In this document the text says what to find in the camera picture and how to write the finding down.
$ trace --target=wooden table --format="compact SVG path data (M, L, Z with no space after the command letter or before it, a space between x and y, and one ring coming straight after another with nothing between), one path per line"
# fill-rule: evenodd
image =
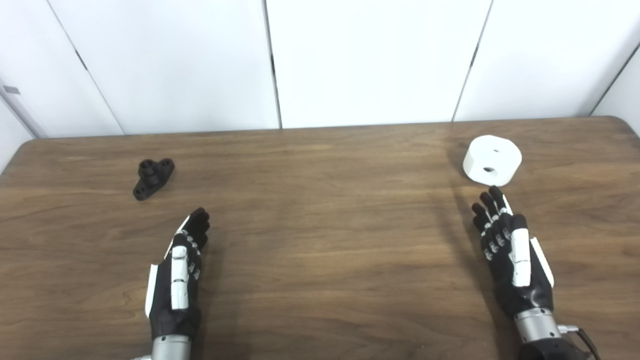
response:
M640 142L614 118L35 140L0 177L3 359L149 353L148 266L211 214L195 359L515 359L471 226L471 139L556 276L556 318L605 360L640 354ZM151 199L138 163L173 158Z

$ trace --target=robotic hand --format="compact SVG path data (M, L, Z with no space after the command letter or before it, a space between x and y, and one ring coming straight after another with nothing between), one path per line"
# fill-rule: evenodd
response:
M145 312L151 323L153 350L134 360L188 360L200 326L196 303L202 269L200 251L207 243L209 214L198 208L178 228L164 260L151 265Z
M586 333L575 326L558 325L553 316L554 278L538 239L529 236L523 215L513 214L507 198L496 187L483 192L471 207L480 232L481 250L489 262L494 295L507 316L514 319L523 345L518 360L585 360L598 352ZM577 348L563 334L576 332L591 352Z

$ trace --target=black mounting bracket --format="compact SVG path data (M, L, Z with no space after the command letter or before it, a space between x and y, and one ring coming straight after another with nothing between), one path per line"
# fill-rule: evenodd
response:
M162 159L160 162L143 160L138 166L140 180L133 188L133 196L139 201L147 200L166 184L174 169L175 164L171 159Z

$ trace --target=silver cylindrical wrist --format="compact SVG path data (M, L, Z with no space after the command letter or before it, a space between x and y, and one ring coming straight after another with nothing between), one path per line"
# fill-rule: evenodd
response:
M189 360L191 340L184 335L158 336L151 353L153 360Z
M524 343L561 337L553 313L544 307L522 311L513 318Z

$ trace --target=white wall panel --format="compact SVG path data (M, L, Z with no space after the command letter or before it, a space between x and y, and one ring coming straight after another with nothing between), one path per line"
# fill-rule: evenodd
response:
M260 0L52 0L125 133L278 127Z
M636 52L593 115L613 115L640 134L640 52Z
M589 115L640 42L640 1L494 0L455 120Z
M284 127L451 121L490 0L267 0Z
M0 174L20 145L32 138L0 97Z
M0 24L0 93L38 136L122 134L47 1L0 0Z

